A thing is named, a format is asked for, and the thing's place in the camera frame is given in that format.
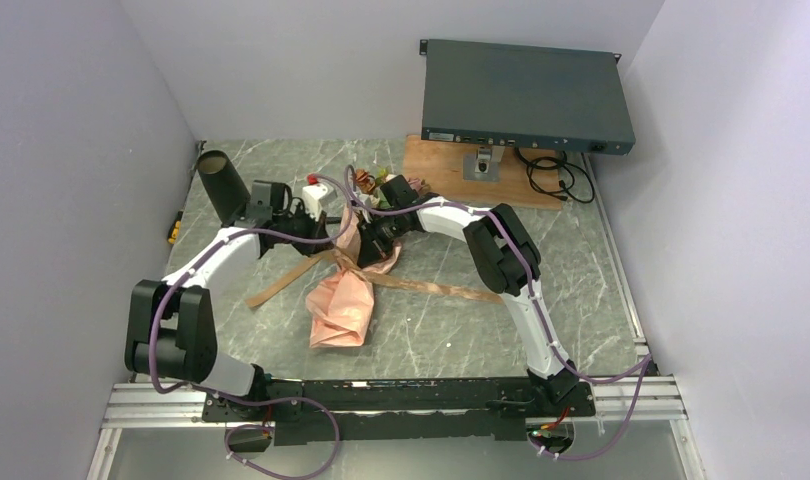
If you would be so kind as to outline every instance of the white wall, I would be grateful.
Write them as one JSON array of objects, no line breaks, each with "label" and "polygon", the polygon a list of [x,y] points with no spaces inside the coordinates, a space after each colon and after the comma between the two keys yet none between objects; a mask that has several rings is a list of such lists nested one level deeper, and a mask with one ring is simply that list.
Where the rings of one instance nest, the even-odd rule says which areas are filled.
[{"label": "white wall", "polygon": [[810,1],[667,0],[596,172],[710,478],[810,479]]},{"label": "white wall", "polygon": [[113,0],[0,1],[0,479],[87,473],[194,140]]},{"label": "white wall", "polygon": [[421,38],[625,55],[663,0],[122,0],[197,138],[420,129]]}]

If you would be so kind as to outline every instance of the marble table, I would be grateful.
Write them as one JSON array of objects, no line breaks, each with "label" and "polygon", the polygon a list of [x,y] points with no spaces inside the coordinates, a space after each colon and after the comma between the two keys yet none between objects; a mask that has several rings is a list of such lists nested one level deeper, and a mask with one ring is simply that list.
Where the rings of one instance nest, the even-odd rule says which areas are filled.
[{"label": "marble table", "polygon": [[[404,148],[404,139],[245,140],[205,145],[206,150],[225,151],[247,184],[255,179],[276,180],[294,190],[310,172],[340,179],[349,163],[398,172]],[[338,208],[330,211],[340,213]],[[544,298],[558,336],[578,368],[607,375],[633,365],[637,357],[633,329],[596,205],[569,202],[561,211],[516,211],[540,248]],[[206,246],[218,228],[216,213],[194,176],[168,271]],[[402,241],[402,255],[392,275],[484,289],[463,242],[435,234],[408,234]],[[334,271],[333,266],[318,263],[258,309],[250,310],[243,302],[301,259],[293,248],[281,245],[254,267],[239,272],[214,302],[222,351],[281,378],[525,374],[522,344],[504,306],[383,287],[375,288],[376,305],[363,346],[309,348],[311,315],[305,296]]]}]

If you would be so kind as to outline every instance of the robotic arm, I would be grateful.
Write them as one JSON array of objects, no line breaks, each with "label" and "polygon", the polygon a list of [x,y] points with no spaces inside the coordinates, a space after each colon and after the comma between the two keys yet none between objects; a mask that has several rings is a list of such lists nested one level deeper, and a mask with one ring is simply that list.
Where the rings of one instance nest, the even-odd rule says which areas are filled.
[{"label": "robotic arm", "polygon": [[[169,299],[163,314],[164,319],[177,316],[177,326],[160,326],[158,331],[158,375],[192,382],[248,400],[266,400],[266,387],[271,381],[269,375],[260,366],[241,362],[218,351],[211,301],[225,290],[236,272],[254,263],[276,243],[289,243],[303,255],[332,248],[330,243],[307,245],[269,235],[237,235],[247,228],[268,228],[299,238],[327,238],[325,213],[321,211],[319,200],[327,195],[325,189],[328,187],[322,184],[305,187],[309,190],[303,191],[302,198],[311,204],[308,210],[314,212],[314,215],[305,210],[304,201],[297,204],[295,210],[291,210],[293,196],[287,185],[256,181],[251,195],[244,195],[245,185],[239,180],[227,157],[221,152],[213,155],[217,156],[217,160],[222,160],[219,168],[211,168],[213,165],[207,163],[210,159],[200,159],[198,169],[224,227],[187,265],[161,281],[143,280],[134,288],[129,311],[125,365],[132,372],[149,373],[148,350],[152,319],[161,299],[169,290],[169,285],[187,274],[189,278]],[[208,171],[214,171],[219,181],[209,177]],[[225,198],[230,195],[225,194],[225,185],[230,184],[230,188],[236,190],[238,183],[243,191],[231,201],[226,201]],[[402,176],[386,182],[381,189],[388,202],[397,210],[414,205],[425,206],[396,216],[358,214],[358,230],[361,235],[358,265],[363,267],[387,258],[392,252],[393,240],[409,231],[440,233],[466,242],[480,278],[491,291],[500,295],[511,313],[526,351],[534,398],[538,402],[559,404],[576,386],[578,378],[554,358],[551,346],[555,346],[564,358],[567,358],[567,352],[557,342],[549,343],[544,324],[537,316],[536,303],[542,312],[547,311],[540,295],[540,252],[514,210],[505,204],[490,209],[528,261],[533,274],[536,292],[534,296],[529,295],[525,288],[525,270],[509,246],[503,243],[495,225],[487,217],[474,214],[485,209],[462,211],[444,207],[446,200],[443,197],[419,197]],[[552,338],[557,338],[548,317],[545,325],[552,329]]]}]

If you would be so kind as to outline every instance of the crumpled paper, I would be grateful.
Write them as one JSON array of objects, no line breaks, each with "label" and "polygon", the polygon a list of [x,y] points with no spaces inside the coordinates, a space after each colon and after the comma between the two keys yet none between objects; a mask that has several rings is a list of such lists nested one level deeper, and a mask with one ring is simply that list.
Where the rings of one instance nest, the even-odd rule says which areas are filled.
[{"label": "crumpled paper", "polygon": [[[344,210],[343,221],[347,218],[348,213]],[[353,270],[361,249],[357,225],[358,219],[353,216],[349,229],[335,241],[338,247],[334,251],[337,272],[323,279],[305,298],[305,306],[313,315],[311,347],[357,347],[364,344],[375,298],[373,285]],[[363,271],[389,272],[401,249],[402,246],[395,243],[390,258]]]}]

